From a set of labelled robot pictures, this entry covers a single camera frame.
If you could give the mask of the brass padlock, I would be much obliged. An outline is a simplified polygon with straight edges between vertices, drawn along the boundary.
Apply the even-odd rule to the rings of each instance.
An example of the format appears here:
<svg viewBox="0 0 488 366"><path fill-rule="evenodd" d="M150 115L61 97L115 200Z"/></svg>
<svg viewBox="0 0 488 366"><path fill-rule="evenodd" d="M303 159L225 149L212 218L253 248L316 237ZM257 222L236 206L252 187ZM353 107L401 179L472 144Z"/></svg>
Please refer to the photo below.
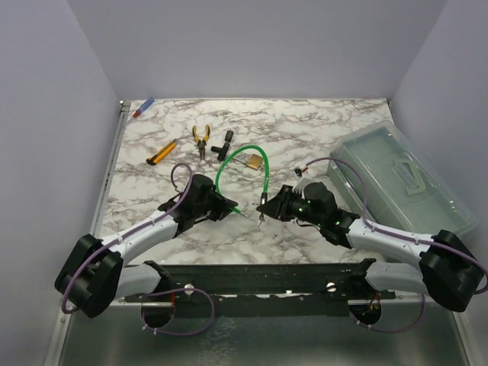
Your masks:
<svg viewBox="0 0 488 366"><path fill-rule="evenodd" d="M261 156L256 154L245 156L244 158L238 158L237 156L234 156L232 160L234 162L239 162L245 165L246 167L254 170L260 170L264 164L264 159Z"/></svg>

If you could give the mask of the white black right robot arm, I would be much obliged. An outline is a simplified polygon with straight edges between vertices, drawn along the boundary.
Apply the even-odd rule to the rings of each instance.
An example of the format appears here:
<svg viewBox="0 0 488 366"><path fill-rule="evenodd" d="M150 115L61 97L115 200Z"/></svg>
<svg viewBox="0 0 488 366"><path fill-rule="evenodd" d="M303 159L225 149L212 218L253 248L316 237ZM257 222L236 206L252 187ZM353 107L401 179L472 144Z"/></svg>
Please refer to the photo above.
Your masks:
<svg viewBox="0 0 488 366"><path fill-rule="evenodd" d="M462 313L483 277L480 264L456 234L411 233L371 223L339 208L322 182L310 182L303 190L283 185L272 199L262 198L257 211L282 222L304 221L333 245L394 259L372 264L351 279L352 293L361 299L377 291L400 290L426 294L442 307Z"/></svg>

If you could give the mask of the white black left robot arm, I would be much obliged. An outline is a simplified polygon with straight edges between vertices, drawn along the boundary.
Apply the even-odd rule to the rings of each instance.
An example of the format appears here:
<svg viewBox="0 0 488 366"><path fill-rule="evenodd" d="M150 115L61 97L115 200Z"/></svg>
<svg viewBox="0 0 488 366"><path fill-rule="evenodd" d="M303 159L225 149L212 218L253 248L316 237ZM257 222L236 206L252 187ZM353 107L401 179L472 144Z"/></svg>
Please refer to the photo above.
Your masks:
<svg viewBox="0 0 488 366"><path fill-rule="evenodd" d="M55 280L63 312L80 310L94 318L120 298L145 294L150 300L163 300L169 292L167 271L155 262L135 266L131 262L197 223L224 219L236 206L210 178L196 174L180 197L161 204L130 228L103 239L82 236Z"/></svg>

